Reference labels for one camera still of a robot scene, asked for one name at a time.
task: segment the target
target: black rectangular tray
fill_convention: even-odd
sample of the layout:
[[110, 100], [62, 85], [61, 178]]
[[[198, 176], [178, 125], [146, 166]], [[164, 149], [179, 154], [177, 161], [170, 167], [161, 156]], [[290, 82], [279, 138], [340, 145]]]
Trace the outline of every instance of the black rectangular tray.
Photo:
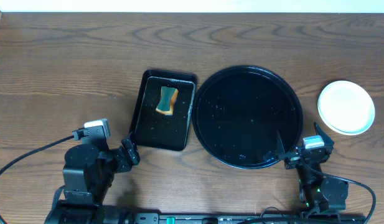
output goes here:
[[[179, 91], [171, 116], [156, 111], [162, 86], [177, 88]], [[145, 71], [129, 129], [135, 133], [135, 143], [174, 151], [183, 150], [186, 147], [196, 86], [197, 78], [193, 74]]]

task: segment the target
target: white dish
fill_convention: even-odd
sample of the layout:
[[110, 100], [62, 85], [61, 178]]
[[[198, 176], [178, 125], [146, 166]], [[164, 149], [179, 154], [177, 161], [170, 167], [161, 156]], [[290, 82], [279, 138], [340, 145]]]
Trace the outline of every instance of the white dish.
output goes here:
[[346, 135], [365, 132], [375, 117], [370, 95], [359, 85], [348, 81], [328, 84], [319, 96], [317, 109], [329, 128]]

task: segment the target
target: black round plate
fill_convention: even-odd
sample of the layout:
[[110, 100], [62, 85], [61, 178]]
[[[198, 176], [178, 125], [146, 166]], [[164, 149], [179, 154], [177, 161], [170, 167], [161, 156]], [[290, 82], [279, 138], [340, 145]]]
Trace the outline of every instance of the black round plate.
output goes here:
[[261, 67], [236, 66], [212, 75], [199, 89], [193, 127], [218, 160], [242, 169], [271, 166], [276, 131], [286, 151], [299, 141], [302, 108], [293, 89]]

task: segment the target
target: black cable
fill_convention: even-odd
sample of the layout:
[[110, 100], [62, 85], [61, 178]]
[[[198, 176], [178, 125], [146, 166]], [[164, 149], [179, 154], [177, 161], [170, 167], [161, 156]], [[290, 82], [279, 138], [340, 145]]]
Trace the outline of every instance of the black cable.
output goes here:
[[346, 178], [343, 178], [343, 177], [337, 177], [337, 176], [335, 176], [335, 175], [330, 175], [330, 174], [326, 174], [326, 173], [323, 173], [323, 172], [314, 170], [314, 169], [312, 169], [311, 167], [309, 167], [308, 164], [306, 164], [306, 162], [305, 162], [305, 160], [304, 160], [303, 158], [301, 158], [301, 161], [302, 161], [302, 164], [303, 164], [305, 167], [307, 167], [310, 171], [312, 171], [314, 174], [321, 175], [321, 176], [324, 176], [324, 177], [335, 178], [335, 179], [342, 180], [342, 181], [346, 181], [346, 182], [349, 182], [349, 183], [351, 183], [351, 184], [356, 184], [356, 185], [358, 185], [358, 186], [360, 186], [360, 187], [363, 187], [363, 188], [365, 188], [366, 190], [368, 190], [368, 191], [371, 193], [371, 195], [372, 195], [373, 202], [372, 202], [372, 207], [371, 207], [371, 209], [370, 209], [368, 215], [366, 216], [366, 219], [365, 219], [365, 221], [363, 222], [363, 224], [366, 224], [366, 223], [369, 221], [369, 219], [370, 219], [370, 217], [373, 215], [374, 209], [375, 209], [375, 207], [376, 207], [376, 195], [374, 194], [374, 191], [373, 191], [370, 187], [368, 187], [367, 185], [362, 184], [362, 183], [360, 183], [360, 182], [354, 181], [354, 180], [346, 179]]
[[268, 209], [276, 209], [277, 211], [279, 211], [280, 212], [280, 210], [278, 209], [278, 208], [276, 208], [276, 207], [274, 207], [274, 206], [269, 206], [268, 208], [266, 208], [266, 209], [264, 209], [263, 211], [262, 211], [262, 213], [261, 213], [261, 215], [260, 215], [260, 218], [263, 218], [264, 217], [264, 215], [265, 215], [265, 212], [266, 211], [268, 211]]
[[[4, 168], [2, 168], [2, 169], [0, 170], [0, 175], [1, 175], [3, 172], [5, 172], [5, 170], [7, 170], [8, 168], [10, 168], [10, 166], [12, 166], [13, 164], [19, 162], [20, 160], [26, 158], [27, 156], [31, 156], [31, 155], [33, 155], [33, 154], [35, 154], [35, 153], [37, 153], [37, 152], [43, 151], [44, 149], [47, 149], [47, 148], [49, 148], [49, 147], [52, 147], [52, 146], [54, 146], [54, 145], [57, 145], [57, 144], [59, 144], [59, 143], [62, 143], [62, 142], [64, 142], [64, 141], [67, 141], [67, 140], [72, 139], [72, 138], [74, 138], [74, 136], [65, 137], [65, 138], [63, 138], [63, 139], [61, 139], [61, 140], [59, 140], [59, 141], [55, 141], [55, 142], [53, 142], [53, 143], [50, 143], [49, 145], [46, 145], [46, 146], [41, 147], [41, 148], [39, 148], [39, 149], [35, 149], [35, 150], [31, 151], [31, 152], [28, 152], [28, 153], [24, 154], [23, 156], [19, 156], [18, 158], [14, 159], [12, 162], [10, 162], [10, 163], [6, 164], [6, 166], [4, 166]], [[0, 223], [2, 223], [2, 224], [6, 224], [5, 220], [3, 219], [3, 217], [2, 217], [1, 215], [0, 215]]]
[[310, 224], [340, 224], [339, 222], [332, 222], [326, 220], [318, 220], [313, 218], [291, 218], [291, 217], [282, 217], [282, 218], [253, 218], [251, 220], [242, 221], [238, 224], [253, 224], [253, 223], [263, 223], [263, 222], [296, 222], [296, 223], [310, 223]]

